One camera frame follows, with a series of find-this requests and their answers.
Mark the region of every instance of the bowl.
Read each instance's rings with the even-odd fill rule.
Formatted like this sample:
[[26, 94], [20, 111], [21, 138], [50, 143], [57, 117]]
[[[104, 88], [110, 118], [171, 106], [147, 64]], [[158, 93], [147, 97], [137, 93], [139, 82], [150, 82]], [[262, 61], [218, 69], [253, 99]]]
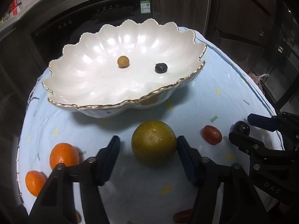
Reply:
[[[52, 74], [42, 84], [53, 94], [51, 104], [108, 118], [164, 102], [199, 74], [206, 49], [206, 43], [195, 43], [194, 31], [181, 32], [174, 22], [106, 24], [95, 34], [82, 34], [77, 44], [65, 45], [62, 57], [49, 63]], [[117, 63], [123, 55], [129, 59], [127, 67]], [[167, 65], [165, 73], [155, 71], [158, 63]]]

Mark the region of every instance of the label sticker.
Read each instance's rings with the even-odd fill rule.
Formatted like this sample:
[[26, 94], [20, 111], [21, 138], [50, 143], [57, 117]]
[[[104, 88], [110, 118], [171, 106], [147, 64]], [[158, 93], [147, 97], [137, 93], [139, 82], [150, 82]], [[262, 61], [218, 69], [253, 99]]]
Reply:
[[140, 1], [141, 13], [150, 13], [150, 0]]

